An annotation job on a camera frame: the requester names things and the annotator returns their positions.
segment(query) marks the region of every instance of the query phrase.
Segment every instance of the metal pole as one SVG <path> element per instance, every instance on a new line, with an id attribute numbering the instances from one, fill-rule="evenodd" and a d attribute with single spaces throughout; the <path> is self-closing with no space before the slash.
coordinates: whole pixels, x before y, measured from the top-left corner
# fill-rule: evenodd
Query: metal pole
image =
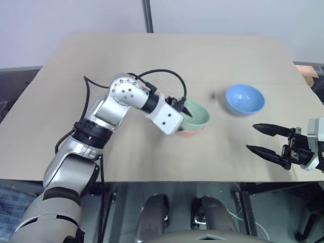
<path id="1" fill-rule="evenodd" d="M 255 225 L 252 205 L 250 201 L 250 194 L 247 191 L 241 191 L 240 197 L 247 234 L 258 237 L 258 231 Z"/>
<path id="2" fill-rule="evenodd" d="M 150 0 L 142 0 L 142 4 L 143 4 L 143 11 L 144 11 L 146 32 L 153 33 L 153 23 L 152 23 Z"/>

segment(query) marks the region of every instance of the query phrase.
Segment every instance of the black cable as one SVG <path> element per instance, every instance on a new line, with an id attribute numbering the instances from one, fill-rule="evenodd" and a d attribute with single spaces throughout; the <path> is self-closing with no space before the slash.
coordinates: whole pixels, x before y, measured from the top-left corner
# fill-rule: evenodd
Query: black cable
<path id="1" fill-rule="evenodd" d="M 104 224 L 102 227 L 102 239 L 104 239 L 105 236 L 105 231 L 106 231 L 106 227 L 107 227 L 107 222 L 108 222 L 108 216 L 109 216 L 109 211 L 110 211 L 110 207 L 111 207 L 111 203 L 112 203 L 112 196 L 113 193 L 110 194 L 109 198 L 108 198 L 108 206 L 107 206 L 107 211 L 106 211 L 106 215 L 105 215 L 105 219 L 104 219 Z"/>
<path id="2" fill-rule="evenodd" d="M 171 70 L 168 70 L 168 69 L 154 69 L 154 70 L 150 70 L 150 71 L 141 73 L 140 75 L 138 75 L 138 79 L 145 76 L 145 75 L 148 75 L 150 73 L 154 73 L 154 72 L 167 72 L 167 73 L 170 73 L 170 74 L 173 74 L 174 76 L 176 76 L 179 79 L 179 81 L 181 82 L 182 87 L 183 87 L 183 99 L 184 100 L 186 99 L 186 97 L 187 97 L 186 84 L 184 83 L 182 77 L 179 74 L 177 74 L 176 72 L 174 72 L 174 71 L 171 71 Z"/>
<path id="3" fill-rule="evenodd" d="M 60 138 L 59 141 L 57 141 L 57 143 L 55 144 L 55 154 L 59 151 L 59 146 L 60 144 L 68 137 L 70 136 L 72 133 L 74 132 L 74 129 L 72 129 L 71 131 L 69 131 L 67 134 L 65 134 L 63 137 Z"/>
<path id="4" fill-rule="evenodd" d="M 87 109 L 88 109 L 88 105 L 89 105 L 89 98 L 90 98 L 90 87 L 89 87 L 89 79 L 86 76 L 83 76 L 85 82 L 86 82 L 86 87 L 87 87 L 87 94 L 86 94 L 86 101 L 85 101 L 85 105 L 83 107 L 83 111 L 81 114 L 81 117 L 79 119 L 79 123 L 83 121 L 83 119 L 85 118 L 85 115 L 87 113 Z"/>
<path id="5" fill-rule="evenodd" d="M 141 81 L 143 84 L 147 84 L 147 82 L 145 80 L 143 80 L 142 78 L 140 78 L 138 75 L 132 73 L 132 72 L 128 72 L 127 74 L 133 76 L 135 79 L 138 79 L 139 81 Z"/>
<path id="6" fill-rule="evenodd" d="M 103 86 L 103 85 L 97 84 L 97 83 L 93 82 L 91 79 L 87 78 L 86 76 L 84 76 L 84 78 L 86 78 L 88 82 L 92 83 L 95 86 L 101 87 L 103 89 L 109 89 L 109 86 Z"/>
<path id="7" fill-rule="evenodd" d="M 86 88 L 87 88 L 87 95 L 86 95 L 86 101 L 85 101 L 85 105 L 83 107 L 83 111 L 81 114 L 81 117 L 79 119 L 79 123 L 82 122 L 82 120 L 85 118 L 87 109 L 88 109 L 88 105 L 89 105 L 89 98 L 90 98 L 90 87 L 89 87 L 89 80 L 86 76 L 83 77 L 86 83 Z M 68 137 L 70 136 L 72 133 L 74 132 L 74 129 L 72 129 L 71 131 L 69 131 L 67 134 L 65 134 L 63 137 L 60 138 L 59 141 L 57 141 L 57 143 L 55 144 L 55 154 L 59 151 L 59 146 L 61 145 L 61 143 Z"/>
<path id="8" fill-rule="evenodd" d="M 101 178 L 101 205 L 99 212 L 99 225 L 98 225 L 98 243 L 103 242 L 103 233 L 104 230 L 102 228 L 103 223 L 103 214 L 104 214 L 104 206 L 105 206 L 105 177 L 103 172 L 103 155 L 100 157 L 100 178 Z"/>
<path id="9" fill-rule="evenodd" d="M 315 241 L 314 243 L 320 243 L 321 241 L 324 241 L 324 236 L 321 239 L 318 239 L 317 241 Z"/>

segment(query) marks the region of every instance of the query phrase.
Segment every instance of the tabletop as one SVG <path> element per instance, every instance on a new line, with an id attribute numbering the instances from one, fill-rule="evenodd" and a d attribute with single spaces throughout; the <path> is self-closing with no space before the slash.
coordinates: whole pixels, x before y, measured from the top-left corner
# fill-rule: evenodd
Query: tabletop
<path id="1" fill-rule="evenodd" d="M 131 109 L 104 148 L 107 181 L 319 181 L 324 175 L 298 165 L 286 171 L 251 153 L 246 145 L 277 153 L 287 138 L 256 131 L 257 123 L 301 127 L 324 107 L 280 43 L 269 37 L 145 33 L 72 33 L 63 41 L 0 124 L 0 178 L 42 180 L 58 139 L 79 119 L 86 75 L 109 85 L 120 72 L 167 68 L 186 82 L 188 97 L 211 120 L 200 133 L 167 136 Z M 166 95 L 181 96 L 169 74 L 147 80 Z M 258 88 L 266 105 L 239 117 L 225 107 L 233 84 Z M 105 90 L 91 86 L 90 102 Z"/>

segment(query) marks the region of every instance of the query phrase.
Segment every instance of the metal frame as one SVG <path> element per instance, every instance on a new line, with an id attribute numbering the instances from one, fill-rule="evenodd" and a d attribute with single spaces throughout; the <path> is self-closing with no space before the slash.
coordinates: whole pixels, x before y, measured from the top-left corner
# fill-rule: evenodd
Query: metal frame
<path id="1" fill-rule="evenodd" d="M 245 219 L 244 223 L 245 223 L 247 234 L 258 237 L 257 226 L 255 224 L 249 192 L 242 190 L 240 192 L 240 200 L 242 203 L 242 210 Z"/>
<path id="2" fill-rule="evenodd" d="M 152 23 L 150 0 L 142 0 L 142 4 L 143 4 L 145 25 L 146 25 L 146 32 L 147 33 L 154 33 L 153 32 L 153 23 Z"/>
<path id="3" fill-rule="evenodd" d="M 299 61 L 294 61 L 293 62 L 295 65 L 305 65 L 305 66 L 315 66 L 315 67 L 323 67 L 324 63 L 316 63 L 316 62 L 299 62 Z"/>
<path id="4" fill-rule="evenodd" d="M 281 190 L 288 190 L 295 187 L 316 184 L 317 182 L 269 182 L 269 183 L 244 183 L 244 190 L 249 194 L 258 194 L 262 192 L 274 192 Z"/>
<path id="5" fill-rule="evenodd" d="M 6 72 L 20 72 L 20 71 L 40 70 L 42 67 L 43 66 L 0 68 L 0 74 L 1 73 L 6 73 Z"/>

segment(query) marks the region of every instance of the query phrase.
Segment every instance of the robotic hand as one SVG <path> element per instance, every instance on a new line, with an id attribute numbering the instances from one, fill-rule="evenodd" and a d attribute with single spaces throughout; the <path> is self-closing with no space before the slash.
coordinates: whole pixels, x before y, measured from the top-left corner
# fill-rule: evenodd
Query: robotic hand
<path id="1" fill-rule="evenodd" d="M 80 196 L 96 181 L 95 163 L 103 147 L 131 107 L 143 110 L 158 128 L 172 134 L 179 128 L 184 99 L 148 91 L 129 74 L 115 77 L 109 92 L 96 101 L 84 119 L 74 124 L 71 134 L 47 168 L 44 192 L 27 209 L 10 242 L 80 243 Z"/>
<path id="2" fill-rule="evenodd" d="M 308 120 L 307 136 L 301 135 L 301 128 L 284 128 L 271 124 L 254 124 L 261 133 L 288 137 L 288 145 L 282 147 L 281 156 L 267 148 L 247 145 L 260 157 L 290 170 L 292 163 L 307 171 L 318 169 L 324 172 L 324 117 Z"/>

